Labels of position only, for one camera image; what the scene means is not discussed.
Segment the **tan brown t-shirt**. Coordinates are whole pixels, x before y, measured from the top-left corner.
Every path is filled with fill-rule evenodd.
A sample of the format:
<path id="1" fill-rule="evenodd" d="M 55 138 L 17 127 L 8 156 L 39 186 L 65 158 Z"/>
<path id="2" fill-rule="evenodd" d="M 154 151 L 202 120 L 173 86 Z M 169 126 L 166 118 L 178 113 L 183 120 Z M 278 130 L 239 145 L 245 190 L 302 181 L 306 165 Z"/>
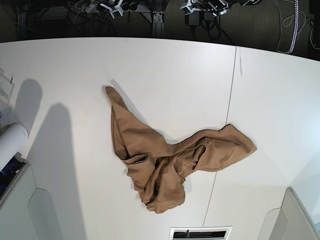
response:
<path id="1" fill-rule="evenodd" d="M 164 136 L 140 121 L 111 86 L 111 138 L 115 155 L 146 208 L 157 214 L 184 203 L 184 182 L 196 171 L 218 172 L 250 156 L 254 143 L 232 124 L 203 129 L 169 144 Z"/>

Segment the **white vent grille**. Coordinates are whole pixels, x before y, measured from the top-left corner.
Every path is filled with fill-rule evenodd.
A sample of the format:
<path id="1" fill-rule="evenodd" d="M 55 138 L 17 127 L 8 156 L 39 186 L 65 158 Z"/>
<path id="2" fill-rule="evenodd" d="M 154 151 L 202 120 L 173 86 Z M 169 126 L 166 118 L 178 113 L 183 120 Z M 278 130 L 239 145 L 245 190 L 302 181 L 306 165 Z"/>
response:
<path id="1" fill-rule="evenodd" d="M 228 240 L 233 227 L 172 227 L 170 240 Z"/>

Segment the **white cylindrical roll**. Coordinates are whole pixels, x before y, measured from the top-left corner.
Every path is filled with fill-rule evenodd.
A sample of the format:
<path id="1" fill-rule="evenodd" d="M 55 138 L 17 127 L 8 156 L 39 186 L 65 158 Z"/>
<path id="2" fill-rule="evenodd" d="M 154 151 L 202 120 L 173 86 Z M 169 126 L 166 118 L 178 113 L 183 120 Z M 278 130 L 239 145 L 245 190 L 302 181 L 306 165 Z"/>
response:
<path id="1" fill-rule="evenodd" d="M 14 123 L 0 136 L 0 170 L 2 171 L 15 154 L 24 146 L 29 135 L 25 127 Z"/>

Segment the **clear plastic container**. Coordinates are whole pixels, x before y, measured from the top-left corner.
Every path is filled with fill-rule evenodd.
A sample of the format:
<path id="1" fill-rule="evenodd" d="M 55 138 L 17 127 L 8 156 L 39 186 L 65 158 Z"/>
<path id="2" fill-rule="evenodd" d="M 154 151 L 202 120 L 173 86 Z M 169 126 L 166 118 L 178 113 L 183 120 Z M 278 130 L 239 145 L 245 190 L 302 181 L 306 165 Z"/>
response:
<path id="1" fill-rule="evenodd" d="M 11 96 L 14 90 L 12 79 L 5 76 L 4 70 L 0 69 L 0 127 L 9 125 L 12 118 L 13 108 L 10 104 Z"/>

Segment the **grey padded panel left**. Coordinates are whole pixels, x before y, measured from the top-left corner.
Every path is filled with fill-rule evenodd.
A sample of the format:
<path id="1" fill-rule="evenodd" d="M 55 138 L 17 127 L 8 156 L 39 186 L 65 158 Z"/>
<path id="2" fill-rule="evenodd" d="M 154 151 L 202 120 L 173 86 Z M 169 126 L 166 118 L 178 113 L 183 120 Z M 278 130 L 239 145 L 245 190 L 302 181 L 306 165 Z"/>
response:
<path id="1" fill-rule="evenodd" d="M 2 240 L 63 240 L 51 194 L 36 187 L 26 164 L 0 198 Z"/>

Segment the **grey padded panel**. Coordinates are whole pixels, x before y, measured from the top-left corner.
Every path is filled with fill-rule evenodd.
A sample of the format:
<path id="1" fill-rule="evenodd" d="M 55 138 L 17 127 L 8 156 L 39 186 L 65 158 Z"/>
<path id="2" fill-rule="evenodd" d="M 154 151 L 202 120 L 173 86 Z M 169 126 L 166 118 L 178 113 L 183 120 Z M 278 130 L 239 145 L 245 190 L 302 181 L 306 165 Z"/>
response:
<path id="1" fill-rule="evenodd" d="M 286 189 L 281 207 L 270 210 L 259 240 L 318 240 L 320 231 L 293 188 Z"/>
<path id="2" fill-rule="evenodd" d="M 51 194 L 36 187 L 26 164 L 0 198 L 2 240 L 63 240 Z"/>

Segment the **grey padded panel right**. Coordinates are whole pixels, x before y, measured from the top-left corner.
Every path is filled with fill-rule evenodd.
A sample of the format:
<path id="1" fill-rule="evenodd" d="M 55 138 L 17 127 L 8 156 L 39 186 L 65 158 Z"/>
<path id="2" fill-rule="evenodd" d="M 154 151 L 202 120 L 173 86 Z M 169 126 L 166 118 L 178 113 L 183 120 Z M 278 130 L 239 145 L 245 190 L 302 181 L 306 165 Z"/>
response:
<path id="1" fill-rule="evenodd" d="M 320 231 L 293 188 L 286 189 L 281 207 L 270 210 L 259 240 L 318 240 Z"/>

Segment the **aluminium frame post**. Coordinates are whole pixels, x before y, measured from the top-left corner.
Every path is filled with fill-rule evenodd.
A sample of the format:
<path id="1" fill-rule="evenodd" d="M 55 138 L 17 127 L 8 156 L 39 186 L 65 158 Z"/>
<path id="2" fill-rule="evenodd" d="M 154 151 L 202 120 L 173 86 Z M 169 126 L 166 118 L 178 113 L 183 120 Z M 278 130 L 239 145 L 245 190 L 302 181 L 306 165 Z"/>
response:
<path id="1" fill-rule="evenodd" d="M 141 15 L 150 23 L 153 38 L 164 38 L 165 13 L 163 11 L 141 12 Z"/>

